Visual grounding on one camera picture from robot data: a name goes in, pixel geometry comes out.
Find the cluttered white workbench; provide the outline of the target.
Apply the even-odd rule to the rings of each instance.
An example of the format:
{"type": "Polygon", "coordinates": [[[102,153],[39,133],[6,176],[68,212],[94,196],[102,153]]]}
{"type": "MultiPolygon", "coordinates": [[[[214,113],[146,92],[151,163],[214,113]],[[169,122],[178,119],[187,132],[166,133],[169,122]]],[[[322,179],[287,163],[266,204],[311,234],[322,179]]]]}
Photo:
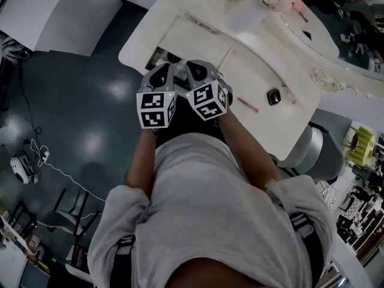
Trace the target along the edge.
{"type": "Polygon", "coordinates": [[[49,280],[25,240],[0,216],[0,288],[48,288],[49,280]]]}

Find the grey chair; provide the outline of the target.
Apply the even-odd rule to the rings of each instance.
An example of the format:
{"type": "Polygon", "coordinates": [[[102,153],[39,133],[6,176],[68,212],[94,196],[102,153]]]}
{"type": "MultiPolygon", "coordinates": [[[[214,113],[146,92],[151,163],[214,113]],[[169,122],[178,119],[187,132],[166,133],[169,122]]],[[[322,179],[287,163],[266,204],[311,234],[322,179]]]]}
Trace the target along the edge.
{"type": "Polygon", "coordinates": [[[63,231],[73,235],[74,245],[72,254],[70,256],[70,265],[73,267],[77,266],[77,261],[80,253],[80,241],[85,236],[86,232],[89,230],[93,222],[97,219],[101,212],[99,210],[96,213],[91,214],[91,218],[85,226],[81,225],[81,220],[83,218],[83,212],[89,197],[89,192],[82,192],[80,189],[77,192],[76,199],[72,208],[69,211],[59,210],[60,203],[66,193],[66,188],[61,192],[58,200],[55,203],[54,208],[45,213],[37,223],[48,229],[48,231],[53,232],[56,229],[62,229],[63,231]]]}
{"type": "Polygon", "coordinates": [[[290,154],[277,166],[289,176],[308,175],[314,182],[330,181],[343,169],[344,155],[328,130],[309,122],[290,154]]]}

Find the person's right forearm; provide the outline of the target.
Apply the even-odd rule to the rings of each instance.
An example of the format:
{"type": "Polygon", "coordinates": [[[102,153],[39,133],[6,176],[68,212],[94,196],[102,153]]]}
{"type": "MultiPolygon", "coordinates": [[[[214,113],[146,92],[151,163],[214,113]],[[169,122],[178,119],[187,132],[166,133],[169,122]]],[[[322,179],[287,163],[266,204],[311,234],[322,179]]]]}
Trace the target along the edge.
{"type": "Polygon", "coordinates": [[[231,110],[218,117],[218,125],[251,185],[265,190],[269,182],[281,180],[281,175],[271,156],[231,110]]]}

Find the oval white ornate mirror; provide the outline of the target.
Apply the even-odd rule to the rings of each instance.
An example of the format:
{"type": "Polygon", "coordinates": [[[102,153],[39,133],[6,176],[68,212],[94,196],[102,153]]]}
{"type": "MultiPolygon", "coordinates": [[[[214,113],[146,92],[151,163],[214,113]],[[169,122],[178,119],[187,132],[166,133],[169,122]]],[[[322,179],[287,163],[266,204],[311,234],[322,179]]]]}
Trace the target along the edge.
{"type": "Polygon", "coordinates": [[[301,1],[277,20],[313,73],[384,98],[384,0],[301,1]]]}

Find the white dressing table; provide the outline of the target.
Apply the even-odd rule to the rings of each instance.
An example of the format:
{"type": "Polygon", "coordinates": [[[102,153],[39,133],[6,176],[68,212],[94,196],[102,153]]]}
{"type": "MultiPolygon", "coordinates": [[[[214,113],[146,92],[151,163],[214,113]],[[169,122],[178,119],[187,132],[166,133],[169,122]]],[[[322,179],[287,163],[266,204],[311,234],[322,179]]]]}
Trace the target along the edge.
{"type": "Polygon", "coordinates": [[[284,160],[316,110],[320,89],[266,19],[240,34],[227,29],[229,5],[225,0],[156,0],[122,47],[119,61],[146,74],[156,45],[178,17],[217,35],[232,47],[217,68],[232,89],[232,112],[268,153],[284,160]],[[281,102],[275,106],[269,105],[266,96],[272,89],[281,94],[281,102]],[[238,97],[259,112],[240,103],[238,97]]]}

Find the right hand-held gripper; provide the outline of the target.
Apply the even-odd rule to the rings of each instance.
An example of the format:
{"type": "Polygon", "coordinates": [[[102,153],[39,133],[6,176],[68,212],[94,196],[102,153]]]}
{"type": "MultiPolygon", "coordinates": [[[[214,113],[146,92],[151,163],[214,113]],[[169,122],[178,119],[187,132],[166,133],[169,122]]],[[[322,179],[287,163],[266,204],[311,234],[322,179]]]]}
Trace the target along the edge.
{"type": "Polygon", "coordinates": [[[185,72],[190,89],[193,89],[186,93],[186,98],[204,121],[227,113],[232,89],[223,80],[218,80],[218,71],[210,62],[187,61],[185,72]]]}

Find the person's black shorts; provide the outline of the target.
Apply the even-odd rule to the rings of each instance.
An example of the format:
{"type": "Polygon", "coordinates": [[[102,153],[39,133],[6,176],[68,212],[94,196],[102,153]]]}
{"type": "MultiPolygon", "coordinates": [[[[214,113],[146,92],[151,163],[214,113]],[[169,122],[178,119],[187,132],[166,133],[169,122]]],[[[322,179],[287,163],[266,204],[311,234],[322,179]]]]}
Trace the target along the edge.
{"type": "Polygon", "coordinates": [[[180,135],[188,133],[205,134],[226,143],[216,119],[202,120],[184,97],[177,96],[175,104],[176,110],[169,126],[157,131],[157,148],[180,135]]]}

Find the small black square compact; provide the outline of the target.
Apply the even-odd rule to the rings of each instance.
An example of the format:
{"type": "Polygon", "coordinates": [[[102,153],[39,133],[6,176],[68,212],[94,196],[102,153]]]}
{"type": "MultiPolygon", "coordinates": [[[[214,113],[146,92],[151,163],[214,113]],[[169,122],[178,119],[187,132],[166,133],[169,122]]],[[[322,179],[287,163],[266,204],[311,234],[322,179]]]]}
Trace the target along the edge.
{"type": "Polygon", "coordinates": [[[279,89],[272,89],[268,91],[266,96],[270,106],[275,106],[281,102],[281,94],[279,89]]]}

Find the person's left forearm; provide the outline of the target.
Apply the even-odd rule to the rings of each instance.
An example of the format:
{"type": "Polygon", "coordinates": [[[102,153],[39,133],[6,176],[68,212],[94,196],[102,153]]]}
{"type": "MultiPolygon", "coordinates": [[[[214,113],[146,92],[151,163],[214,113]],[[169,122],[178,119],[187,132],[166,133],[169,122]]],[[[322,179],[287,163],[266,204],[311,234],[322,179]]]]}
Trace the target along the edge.
{"type": "Polygon", "coordinates": [[[155,150],[155,133],[143,130],[124,179],[126,186],[142,190],[147,198],[151,197],[154,184],[155,150]]]}

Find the white round object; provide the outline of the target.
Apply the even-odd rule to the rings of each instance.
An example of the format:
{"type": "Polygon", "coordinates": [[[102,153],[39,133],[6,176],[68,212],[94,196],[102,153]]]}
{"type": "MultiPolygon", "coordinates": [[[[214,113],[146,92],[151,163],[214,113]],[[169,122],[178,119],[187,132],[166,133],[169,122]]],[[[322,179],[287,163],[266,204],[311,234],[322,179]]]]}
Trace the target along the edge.
{"type": "Polygon", "coordinates": [[[180,80],[180,81],[186,81],[187,80],[187,72],[185,69],[186,66],[186,60],[180,60],[177,63],[173,64],[173,77],[180,80]]]}

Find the white floor device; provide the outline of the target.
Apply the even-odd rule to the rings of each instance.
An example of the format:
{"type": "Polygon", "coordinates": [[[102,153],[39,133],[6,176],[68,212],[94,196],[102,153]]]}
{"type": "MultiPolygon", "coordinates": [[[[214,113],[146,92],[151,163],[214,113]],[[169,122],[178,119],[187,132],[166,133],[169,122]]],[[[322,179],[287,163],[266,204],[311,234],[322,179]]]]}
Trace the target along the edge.
{"type": "Polygon", "coordinates": [[[31,162],[24,153],[19,153],[11,157],[10,166],[16,178],[23,184],[36,184],[38,176],[31,162]]]}

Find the pink makeup brush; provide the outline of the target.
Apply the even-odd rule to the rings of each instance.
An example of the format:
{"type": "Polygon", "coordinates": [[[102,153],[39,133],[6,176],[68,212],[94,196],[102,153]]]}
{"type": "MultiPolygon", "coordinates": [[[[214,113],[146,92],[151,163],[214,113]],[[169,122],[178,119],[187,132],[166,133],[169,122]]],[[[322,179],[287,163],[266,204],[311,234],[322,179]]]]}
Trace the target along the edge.
{"type": "Polygon", "coordinates": [[[258,113],[259,110],[258,108],[254,107],[253,105],[251,105],[250,103],[246,102],[245,100],[241,99],[241,98],[237,98],[237,100],[242,103],[243,105],[247,106],[248,108],[250,108],[252,111],[254,111],[255,113],[258,113]]]}

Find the person's grey t-shirt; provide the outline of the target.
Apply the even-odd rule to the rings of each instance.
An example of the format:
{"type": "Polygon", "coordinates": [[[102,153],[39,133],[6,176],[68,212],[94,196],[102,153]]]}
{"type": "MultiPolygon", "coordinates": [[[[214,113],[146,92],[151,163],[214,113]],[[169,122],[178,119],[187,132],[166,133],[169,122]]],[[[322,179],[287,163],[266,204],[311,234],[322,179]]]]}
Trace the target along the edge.
{"type": "Polygon", "coordinates": [[[197,258],[271,288],[311,288],[333,256],[335,221],[307,175],[258,189],[222,141],[199,133],[160,146],[154,175],[150,198],[109,192],[88,251],[97,288],[165,288],[197,258]]]}

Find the small white drawer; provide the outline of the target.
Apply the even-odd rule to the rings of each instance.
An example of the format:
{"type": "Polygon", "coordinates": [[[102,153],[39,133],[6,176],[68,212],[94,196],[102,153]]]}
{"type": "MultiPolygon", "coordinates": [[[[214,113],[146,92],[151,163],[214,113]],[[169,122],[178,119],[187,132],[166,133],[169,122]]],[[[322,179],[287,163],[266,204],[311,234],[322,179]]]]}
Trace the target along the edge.
{"type": "Polygon", "coordinates": [[[145,69],[152,70],[166,62],[173,65],[182,59],[199,59],[219,68],[231,51],[232,47],[217,35],[184,17],[178,17],[156,45],[145,69]]]}

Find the white vase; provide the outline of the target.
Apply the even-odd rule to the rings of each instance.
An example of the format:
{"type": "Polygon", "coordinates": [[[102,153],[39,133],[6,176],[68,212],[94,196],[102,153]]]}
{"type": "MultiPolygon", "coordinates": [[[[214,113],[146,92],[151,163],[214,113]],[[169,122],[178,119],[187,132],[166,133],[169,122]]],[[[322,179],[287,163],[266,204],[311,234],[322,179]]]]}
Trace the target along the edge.
{"type": "Polygon", "coordinates": [[[234,34],[246,31],[260,23],[269,8],[260,0],[238,0],[232,2],[226,14],[225,25],[234,34]]]}

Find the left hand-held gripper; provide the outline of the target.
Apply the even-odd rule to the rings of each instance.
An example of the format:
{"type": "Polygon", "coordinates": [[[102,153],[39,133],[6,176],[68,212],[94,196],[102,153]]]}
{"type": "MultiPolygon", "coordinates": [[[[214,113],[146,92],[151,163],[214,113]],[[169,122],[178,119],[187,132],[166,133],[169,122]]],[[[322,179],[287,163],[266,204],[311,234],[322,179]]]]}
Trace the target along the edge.
{"type": "Polygon", "coordinates": [[[176,107],[171,64],[158,65],[144,75],[136,103],[142,129],[156,130],[169,126],[176,107]]]}

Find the yellow-green round table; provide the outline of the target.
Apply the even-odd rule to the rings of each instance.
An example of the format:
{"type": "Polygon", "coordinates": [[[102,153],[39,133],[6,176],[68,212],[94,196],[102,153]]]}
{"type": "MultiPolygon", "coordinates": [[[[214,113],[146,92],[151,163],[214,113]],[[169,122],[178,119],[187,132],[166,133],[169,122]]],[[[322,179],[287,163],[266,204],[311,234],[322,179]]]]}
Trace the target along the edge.
{"type": "Polygon", "coordinates": [[[352,130],[355,133],[349,144],[346,157],[355,165],[365,166],[373,156],[375,135],[363,126],[352,127],[352,130]]]}

